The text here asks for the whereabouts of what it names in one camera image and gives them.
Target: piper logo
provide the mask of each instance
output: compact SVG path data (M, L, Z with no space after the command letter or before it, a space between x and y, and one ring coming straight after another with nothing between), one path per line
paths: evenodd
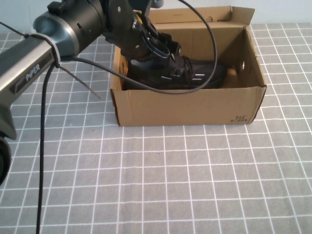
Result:
M40 66L37 64L29 74L26 75L26 80L29 81L38 71L40 71Z
M38 77L52 61L51 54L40 58L39 61L33 63L32 66L25 69L18 77L15 78L16 82L10 87L13 94L17 94L27 84L30 84L36 77Z

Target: gray grid mat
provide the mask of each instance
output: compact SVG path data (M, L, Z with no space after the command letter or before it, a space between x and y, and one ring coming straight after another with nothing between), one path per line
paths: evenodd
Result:
M47 95L44 234L312 232L312 24L253 25L268 82L255 122L121 128L109 75L55 70ZM21 38L0 34L0 52ZM98 38L81 58L112 66ZM18 139L0 187L0 233L35 232L43 78L12 106Z

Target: black shoe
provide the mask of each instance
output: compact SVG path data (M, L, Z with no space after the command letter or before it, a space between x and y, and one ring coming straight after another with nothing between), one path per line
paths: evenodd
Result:
M127 76L150 87L162 90L193 89L202 85L213 71L213 62L172 55L167 60L145 62L130 60ZM227 74L227 67L219 64L206 89L219 88ZM124 89L141 89L125 82Z

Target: white grid line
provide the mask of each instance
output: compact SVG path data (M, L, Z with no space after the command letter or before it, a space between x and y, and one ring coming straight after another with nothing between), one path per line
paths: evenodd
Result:
M144 234L144 127L142 127L143 130L142 130L142 136L143 136L143 139L142 139L142 234Z
M189 159L187 154L187 144L186 144L186 134L185 134L185 126L183 126L183 133L184 133L184 145L185 145L185 157L186 157L186 168L187 168L187 176L189 181L189 191L190 191L190 198L191 198L191 212L192 212L192 220L193 220L193 232L196 234L195 230L195 221L194 221L194 210L193 210L193 199L192 199L192 189L191 189L191 178L190 178L190 170L189 170Z
M251 141L250 141L250 137L249 137L248 129L247 129L247 126L246 126L246 125L245 125L245 129L246 129L246 132L247 132L247 137L248 137L249 145L250 145L250 147L251 147L251 146L252 146L252 143L251 143ZM256 168L256 170L257 170L257 175L258 175L258 178L259 178L259 180L260 180L260 187L261 187L261 191L262 191L262 194L263 194L263 197L264 197L264 202L265 202L265 206L266 206L266 208L267 208L268 216L269 216L269 219L270 219L270 225L271 225L271 228L272 228L272 232L273 232L273 234L275 234L275 230L274 230L273 222L272 222L272 219L271 219L271 214L270 214L269 206L268 206L268 203L267 203L267 199L266 199L266 196L265 196L265 193L264 193L264 189L263 189L263 185L262 185L262 181L261 181L261 176L260 176L259 169L258 169L256 160L255 160L255 157L254 157L254 150L251 149L251 152L252 152L252 155L253 155L253 161L255 162L255 168Z
M228 146L229 146L229 148L230 148L230 142L229 142L228 136L226 136L226 140L227 140ZM233 173L234 173L234 177L235 177L235 182L236 182L236 186L237 186L237 192L238 192L238 197L239 197L239 203L240 203L240 207L241 207L241 209L242 209L242 214L243 214L243 218L244 218L244 224L245 224L246 234L248 234L249 232L248 232L248 228L247 228L247 222L246 222L246 217L245 217L245 211L244 211L243 202L242 202L242 199L241 199L241 196L240 196L239 185L238 185L238 181L237 181L237 176L236 176L236 172L235 172L235 167L234 167L234 164L233 164L234 162L233 162L232 152L231 152L230 149L229 149L229 152L230 152L230 157L231 157L231 163L232 163L232 169L233 169Z
M122 127L122 136L124 136L124 127ZM120 160L120 175L119 175L119 192L118 192L118 207L117 207L117 226L116 226L116 234L118 234L119 230L119 210L120 210L120 193L121 193L121 179L122 179L122 156L123 156L123 139L121 141L121 160Z
M265 120L264 122L265 122L265 125L266 125L266 128L267 128L267 131L268 131L269 136L270 136L270 141L271 141L271 144L272 144L272 146L274 146L274 144L273 144L273 140L272 140L272 137L271 137L271 134L270 134L269 128L268 128L268 126L267 126L267 122L266 122L266 120ZM274 151L274 154L275 154L275 157L276 157L276 161L278 162L277 153L276 153L276 150L275 150L275 148L274 148L274 147L273 147L273 151ZM282 168L281 168L281 165L280 165L279 163L278 163L278 167L279 167L279 170L280 170L280 172L281 172L282 177L283 177L283 178L285 178L285 177L284 177L284 173L283 173ZM296 215L296 212L295 212L294 206L293 206L293 201L292 201L292 199L290 198L290 192L289 192L289 190L288 190L287 183L286 183L286 181L285 181L285 180L283 180L283 182L284 182L284 185L285 185L285 188L286 188L286 191L287 191L287 195L288 195L288 197L289 197L289 201L290 201L290 204L291 204L291 207L292 207L292 212L293 212L293 213L294 213L294 215L295 215L295 220L296 220L296 224L297 224L298 230L299 230L299 232L300 232L300 234L301 234L300 225L299 225L298 218L297 218L297 215Z
M105 109L104 109L103 126L102 126L102 140L101 140L101 148L100 148L100 155L99 155L98 168L97 168L97 185L96 185L96 191L95 191L95 195L94 195L94 204L93 204L93 212L92 212L92 225L91 225L91 229L90 229L90 234L93 233L94 218L95 218L95 212L96 212L96 202L97 202L97 195L98 195L98 179L99 179L101 159L102 159L102 148L103 148L103 139L104 139L106 108L107 108L107 102L105 103Z
M304 198L307 197L305 195L302 196L292 196L292 198ZM250 197L250 198L242 198L241 200L266 200L266 199L272 199L272 200L277 200L277 199L285 199L285 198L289 198L288 196L277 196L277 197ZM189 199L185 199L185 200L168 200L168 202L191 202L191 201L239 201L240 198L218 198L218 199L193 199L193 200L189 200ZM144 203L163 203L166 202L166 200L155 200L155 201L127 201L127 202L120 202L120 204L144 204ZM97 202L96 205L117 205L118 202ZM81 203L81 204L72 204L71 206L90 206L92 205L92 203ZM55 208L55 207L69 207L70 205L64 205L64 204L60 204L60 205L46 205L46 206L42 206L45 208ZM18 208L36 208L37 206L3 206L0 209L18 209Z
M293 218L293 215L290 216L273 216L272 218L274 219L282 219L282 218ZM301 214L298 215L298 217L311 217L310 214ZM221 218L221 221L226 221L226 220L255 220L255 219L269 219L268 217L247 217L247 218ZM175 223L175 222L190 222L192 221L191 219L176 219L176 220L170 220L170 223ZM216 218L210 218L210 219L195 219L195 221L217 221ZM153 221L144 221L144 223L164 223L167 222L166 220L153 220ZM129 223L138 223L140 224L141 221L126 221L126 222L107 222L107 223L95 223L94 225L109 225L109 224L129 224ZM79 224L69 224L69 226L89 226L90 223L79 223ZM66 224L47 224L43 225L44 227L66 227ZM2 228L15 228L16 226L5 226L5 227L0 227ZM35 227L35 225L21 225L19 227Z
M286 76L287 76L287 79L288 79L288 81L289 81L289 83L290 83L290 85L291 85L292 91L295 93L295 97L296 97L298 103L300 103L300 101L299 101L299 99L298 99L298 97L297 97L297 94L296 94L296 92L295 92L295 90L294 90L294 88L293 88L293 86L292 86L292 84L291 84L291 81L290 81L290 79L289 79L288 74L286 74ZM299 107L300 107L300 110L301 110L301 112L302 112L302 115L303 115L304 119L306 120L306 124L307 124L307 126L308 126L309 131L310 131L310 134L312 135L311 128L310 128L309 123L308 123L308 121L307 121L307 119L306 119L305 113L304 113L302 107L301 107L301 106L299 106ZM285 118L284 111L283 111L282 107L281 107L281 111L282 111L283 117ZM294 139L293 139L292 132L290 131L290 128L289 128L289 126L288 126L288 122L285 121L285 123L286 123L287 129L288 129L288 131L289 131L289 133L290 133L290 135L291 135L292 143L293 143L294 148L295 148L295 150L296 150L296 153L297 153L299 162L300 162L300 164L301 164L301 168L302 168L302 170L303 170L303 173L304 173L305 177L307 178L308 185L309 185L310 190L311 190L311 192L312 192L312 186L311 186L311 184L310 184L310 182L309 182L309 180L308 180L306 171L305 171L305 169L304 169L304 167L303 167L303 164L302 164L302 162L301 162L300 154L299 154L298 149L297 149L297 147L296 147L296 143L295 143L295 141L294 141Z
M167 233L170 234L169 229L169 207L168 207L168 181L167 181L167 157L166 157L166 142L165 142L165 126L162 127L163 144L164 144L164 166L165 166L165 186L166 186L166 217L167 217Z
M211 161L210 161L210 154L209 154L209 147L208 147L208 140L207 140L205 125L203 125L203 128L204 128L205 142L206 142L206 147L207 147L208 161L209 161L209 164L210 164L209 168L210 168L210 176L211 176L211 181L212 181L212 186L213 186L213 191L214 191L214 203L215 203L215 208L216 208L216 215L217 215L217 218L218 218L219 231L220 231L220 234L222 234L218 202L217 202L216 193L215 193L214 175L213 175L213 171L212 171L212 168L211 168Z
M91 74L90 87L91 87L91 84L92 84L92 79L93 79L93 73ZM86 105L86 108L85 108L85 114L88 112L89 100L90 100L90 92L88 93L88 100L87 100L87 105ZM82 127L82 131L81 131L81 138L80 138L80 144L79 144L78 158L77 158L76 170L75 170L75 176L74 176L74 186L76 184L76 178L77 178L78 165L79 165L80 152L81 152L81 146L82 146L82 140L83 140L83 134L84 134L84 128L85 128L86 119L87 119L87 115L84 116L83 127ZM67 215L67 222L66 222L67 225L65 227L65 233L67 233L67 230L68 230L68 224L69 224L69 219L70 219L70 215L71 215L70 212L71 212L72 203L73 203L73 197L74 197L74 190L75 189L72 189L72 194L71 194L71 197L70 197L70 202L69 202L70 205L69 205L69 210L68 210L68 215Z

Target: box side wall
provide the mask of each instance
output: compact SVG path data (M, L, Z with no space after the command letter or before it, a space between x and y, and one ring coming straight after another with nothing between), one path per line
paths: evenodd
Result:
M251 123L263 88L201 90L183 96L115 91L121 126Z

